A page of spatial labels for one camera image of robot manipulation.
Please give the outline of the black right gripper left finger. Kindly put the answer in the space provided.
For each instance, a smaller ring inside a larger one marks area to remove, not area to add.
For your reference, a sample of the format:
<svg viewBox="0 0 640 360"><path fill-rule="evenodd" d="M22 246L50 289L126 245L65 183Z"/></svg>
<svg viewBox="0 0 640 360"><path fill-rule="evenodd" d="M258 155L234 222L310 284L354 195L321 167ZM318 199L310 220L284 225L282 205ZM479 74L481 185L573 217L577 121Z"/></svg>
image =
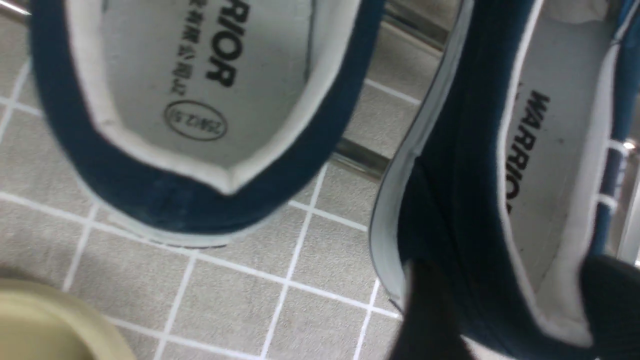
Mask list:
<svg viewBox="0 0 640 360"><path fill-rule="evenodd" d="M445 276L425 259L406 266L406 309L391 360L473 360L461 336Z"/></svg>

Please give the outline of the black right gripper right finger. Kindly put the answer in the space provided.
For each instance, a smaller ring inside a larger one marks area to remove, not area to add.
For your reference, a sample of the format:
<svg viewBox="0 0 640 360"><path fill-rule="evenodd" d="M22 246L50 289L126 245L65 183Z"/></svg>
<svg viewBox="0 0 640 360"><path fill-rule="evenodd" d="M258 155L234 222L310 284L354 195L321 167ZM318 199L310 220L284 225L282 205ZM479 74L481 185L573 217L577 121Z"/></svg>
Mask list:
<svg viewBox="0 0 640 360"><path fill-rule="evenodd" d="M583 307L600 360L640 358L640 272L607 255L582 266Z"/></svg>

